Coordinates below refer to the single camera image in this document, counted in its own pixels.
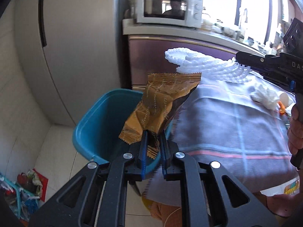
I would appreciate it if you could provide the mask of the person's right hand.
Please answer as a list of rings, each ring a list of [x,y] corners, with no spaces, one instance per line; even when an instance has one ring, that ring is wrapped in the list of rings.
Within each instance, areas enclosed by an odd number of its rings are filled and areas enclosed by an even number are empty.
[[[292,107],[290,127],[288,128],[288,148],[292,155],[302,149],[303,146],[303,129],[302,123],[299,121],[299,110],[296,105]]]

